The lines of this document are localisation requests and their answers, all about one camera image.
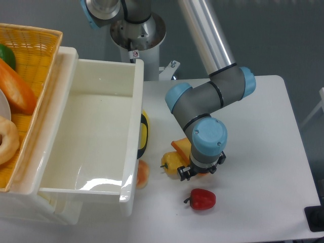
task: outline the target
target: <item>yellow basket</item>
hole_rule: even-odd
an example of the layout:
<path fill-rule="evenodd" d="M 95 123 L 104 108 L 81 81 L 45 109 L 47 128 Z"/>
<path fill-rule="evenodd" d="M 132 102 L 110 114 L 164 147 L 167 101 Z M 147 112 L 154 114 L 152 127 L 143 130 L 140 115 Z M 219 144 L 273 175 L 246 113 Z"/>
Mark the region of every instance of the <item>yellow basket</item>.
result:
<path fill-rule="evenodd" d="M 17 73 L 30 85 L 37 97 L 33 115 L 12 114 L 21 146 L 8 162 L 0 165 L 0 192 L 10 190 L 23 160 L 62 36 L 63 33 L 56 30 L 0 23 L 0 44 L 13 50 Z"/>

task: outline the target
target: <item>white drawer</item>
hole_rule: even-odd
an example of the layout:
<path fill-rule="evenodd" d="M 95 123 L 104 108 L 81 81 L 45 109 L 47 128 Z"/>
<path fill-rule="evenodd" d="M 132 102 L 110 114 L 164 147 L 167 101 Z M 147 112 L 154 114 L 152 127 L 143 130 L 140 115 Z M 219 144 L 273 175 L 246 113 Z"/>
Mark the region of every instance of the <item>white drawer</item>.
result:
<path fill-rule="evenodd" d="M 13 194 L 120 204 L 132 212 L 143 62 L 78 59 L 60 48 Z"/>

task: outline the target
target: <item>bagel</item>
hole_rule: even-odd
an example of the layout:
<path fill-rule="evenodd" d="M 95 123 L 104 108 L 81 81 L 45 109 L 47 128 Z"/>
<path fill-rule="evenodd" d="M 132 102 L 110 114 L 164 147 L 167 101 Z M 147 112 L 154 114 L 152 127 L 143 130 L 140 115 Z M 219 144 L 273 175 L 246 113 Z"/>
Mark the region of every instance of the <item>bagel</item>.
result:
<path fill-rule="evenodd" d="M 2 116 L 0 116 L 0 137 L 1 165 L 10 160 L 19 147 L 19 132 L 16 125 Z"/>

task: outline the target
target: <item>yellow pepper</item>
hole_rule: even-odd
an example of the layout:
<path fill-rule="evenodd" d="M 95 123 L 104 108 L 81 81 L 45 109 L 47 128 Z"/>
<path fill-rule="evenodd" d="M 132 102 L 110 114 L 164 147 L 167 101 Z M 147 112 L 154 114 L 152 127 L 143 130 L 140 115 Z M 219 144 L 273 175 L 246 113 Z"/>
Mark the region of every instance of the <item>yellow pepper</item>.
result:
<path fill-rule="evenodd" d="M 177 174 L 177 169 L 181 166 L 186 166 L 186 161 L 176 151 L 168 152 L 161 159 L 161 168 L 169 175 Z"/>

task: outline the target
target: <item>donut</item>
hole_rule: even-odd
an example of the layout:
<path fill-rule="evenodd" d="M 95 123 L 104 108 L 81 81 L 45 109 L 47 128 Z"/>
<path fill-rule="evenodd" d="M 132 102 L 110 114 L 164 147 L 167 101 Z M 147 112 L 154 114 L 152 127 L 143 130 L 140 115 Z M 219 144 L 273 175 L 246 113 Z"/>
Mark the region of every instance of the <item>donut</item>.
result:
<path fill-rule="evenodd" d="M 142 189 L 146 186 L 149 174 L 150 174 L 150 167 L 145 161 L 140 159 L 138 161 L 138 169 L 137 169 L 137 180 L 136 180 L 137 189 Z"/>
<path fill-rule="evenodd" d="M 16 125 L 0 116 L 0 165 L 10 160 L 19 147 L 19 132 Z"/>

